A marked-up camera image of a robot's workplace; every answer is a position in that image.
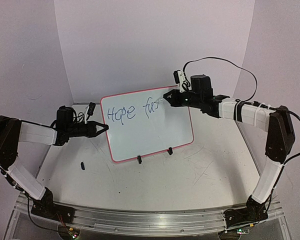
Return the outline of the white marker pen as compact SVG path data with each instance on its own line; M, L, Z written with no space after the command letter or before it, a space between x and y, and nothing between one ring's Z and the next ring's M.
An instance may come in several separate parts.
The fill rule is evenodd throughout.
M157 99L156 101L155 101L155 103L156 104L159 104L159 103L161 103L162 101L164 101L165 99L164 98L160 98L160 99Z

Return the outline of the blue marker cap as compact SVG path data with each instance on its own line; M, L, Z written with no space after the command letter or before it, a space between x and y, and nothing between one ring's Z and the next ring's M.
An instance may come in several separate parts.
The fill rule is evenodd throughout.
M80 163L80 166L81 166L81 169L84 171L86 168L85 168L85 164L83 162Z

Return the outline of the pink framed whiteboard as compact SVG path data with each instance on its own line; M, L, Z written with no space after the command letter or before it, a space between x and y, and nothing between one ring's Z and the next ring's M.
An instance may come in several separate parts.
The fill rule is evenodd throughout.
M163 95L175 86L104 96L100 100L113 162L134 160L183 147L194 141L190 109L171 107Z

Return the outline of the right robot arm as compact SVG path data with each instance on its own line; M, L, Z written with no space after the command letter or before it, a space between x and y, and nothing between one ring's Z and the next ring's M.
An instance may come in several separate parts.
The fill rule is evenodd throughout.
M180 85L179 89L163 95L172 107L196 108L211 117L234 120L267 133L265 166L246 206L223 212L227 229L266 220L272 194L296 139L288 108L271 108L257 101L214 95L211 79L204 74L191 76L190 83L185 82L185 77L176 76L175 80Z

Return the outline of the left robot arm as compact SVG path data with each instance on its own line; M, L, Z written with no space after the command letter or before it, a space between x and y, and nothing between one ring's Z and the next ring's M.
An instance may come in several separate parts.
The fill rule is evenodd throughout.
M72 138L96 138L109 130L107 124L91 119L95 105L77 114L73 107L61 106L55 120L45 125L30 120L0 115L0 171L18 191L36 205L36 213L51 219L61 213L53 192L28 170L20 152L26 145L62 147Z

